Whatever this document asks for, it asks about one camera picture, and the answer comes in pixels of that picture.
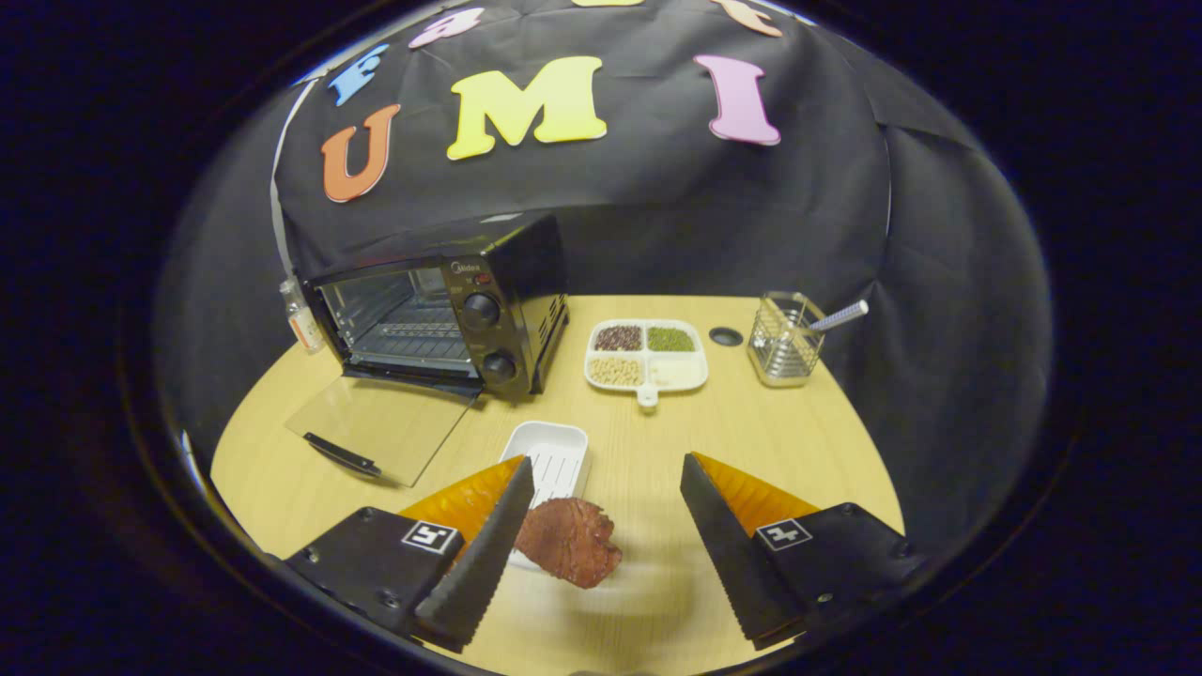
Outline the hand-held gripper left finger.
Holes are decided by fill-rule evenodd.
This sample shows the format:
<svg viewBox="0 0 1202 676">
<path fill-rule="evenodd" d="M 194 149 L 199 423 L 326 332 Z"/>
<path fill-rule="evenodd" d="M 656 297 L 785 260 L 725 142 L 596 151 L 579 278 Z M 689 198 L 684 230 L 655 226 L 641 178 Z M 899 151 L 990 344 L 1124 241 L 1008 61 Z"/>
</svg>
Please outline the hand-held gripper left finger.
<svg viewBox="0 0 1202 676">
<path fill-rule="evenodd" d="M 363 506 L 285 564 L 399 638 L 460 652 L 492 603 L 532 492 L 532 461 L 517 456 L 404 515 Z"/>
</svg>

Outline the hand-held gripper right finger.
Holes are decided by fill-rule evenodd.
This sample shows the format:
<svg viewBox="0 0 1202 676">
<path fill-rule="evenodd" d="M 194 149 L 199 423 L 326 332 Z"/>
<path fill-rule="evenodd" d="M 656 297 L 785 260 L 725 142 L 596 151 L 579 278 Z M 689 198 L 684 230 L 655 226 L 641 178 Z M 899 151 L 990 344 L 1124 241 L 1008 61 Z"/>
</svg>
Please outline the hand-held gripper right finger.
<svg viewBox="0 0 1202 676">
<path fill-rule="evenodd" d="M 815 508 L 704 453 L 688 453 L 680 492 L 755 650 L 835 638 L 926 567 L 914 542 L 864 508 Z"/>
</svg>

